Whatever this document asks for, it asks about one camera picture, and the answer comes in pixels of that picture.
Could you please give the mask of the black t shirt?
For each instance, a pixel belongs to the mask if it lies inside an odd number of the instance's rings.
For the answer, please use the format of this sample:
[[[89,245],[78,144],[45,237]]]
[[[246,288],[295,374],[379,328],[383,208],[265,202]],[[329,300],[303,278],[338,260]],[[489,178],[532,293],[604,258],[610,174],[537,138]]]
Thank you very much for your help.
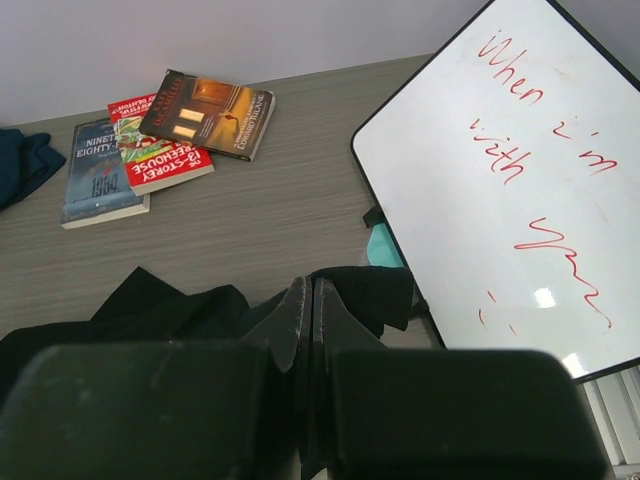
[[[414,278],[406,268],[375,266],[317,270],[311,280],[331,281],[345,307],[372,334],[385,326],[404,330],[413,313]],[[187,295],[136,268],[87,321],[16,329],[1,341],[1,394],[40,351],[63,344],[125,341],[239,339],[271,314],[285,294],[251,306],[233,285]]]

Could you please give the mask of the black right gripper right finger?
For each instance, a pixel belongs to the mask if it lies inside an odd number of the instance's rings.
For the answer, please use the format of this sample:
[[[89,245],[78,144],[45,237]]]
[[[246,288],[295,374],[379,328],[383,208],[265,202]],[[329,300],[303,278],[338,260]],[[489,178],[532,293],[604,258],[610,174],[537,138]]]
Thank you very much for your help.
[[[334,479],[601,479],[576,386],[531,350],[397,349],[314,286],[310,450]]]

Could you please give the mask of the red cover book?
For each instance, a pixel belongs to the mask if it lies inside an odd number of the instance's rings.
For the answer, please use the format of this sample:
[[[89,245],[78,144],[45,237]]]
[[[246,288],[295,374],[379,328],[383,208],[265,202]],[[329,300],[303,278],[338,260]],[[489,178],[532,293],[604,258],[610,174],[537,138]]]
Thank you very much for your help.
[[[213,160],[206,150],[141,132],[141,122],[155,97],[147,94],[107,106],[129,186],[137,196],[214,171]]]

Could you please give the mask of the white dry-erase board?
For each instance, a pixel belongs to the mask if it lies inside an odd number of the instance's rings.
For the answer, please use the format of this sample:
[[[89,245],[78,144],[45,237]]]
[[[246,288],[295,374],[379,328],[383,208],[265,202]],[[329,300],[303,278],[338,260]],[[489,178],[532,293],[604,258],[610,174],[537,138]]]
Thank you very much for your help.
[[[491,1],[351,149],[449,349],[639,362],[639,83],[555,1]]]

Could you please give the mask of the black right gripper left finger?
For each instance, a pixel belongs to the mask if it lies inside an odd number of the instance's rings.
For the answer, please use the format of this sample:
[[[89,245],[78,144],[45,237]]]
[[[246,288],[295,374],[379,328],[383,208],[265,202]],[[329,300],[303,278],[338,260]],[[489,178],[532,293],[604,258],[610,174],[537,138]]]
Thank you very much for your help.
[[[296,451],[311,280],[233,340],[63,344],[1,394],[5,479],[255,479]]]

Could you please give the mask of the dark cover paperback book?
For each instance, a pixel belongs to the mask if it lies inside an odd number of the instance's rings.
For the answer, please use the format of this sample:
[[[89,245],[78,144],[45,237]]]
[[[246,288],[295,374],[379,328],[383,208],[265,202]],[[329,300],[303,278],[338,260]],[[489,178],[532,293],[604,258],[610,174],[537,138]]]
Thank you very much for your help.
[[[140,132],[251,162],[275,106],[268,90],[167,70]]]

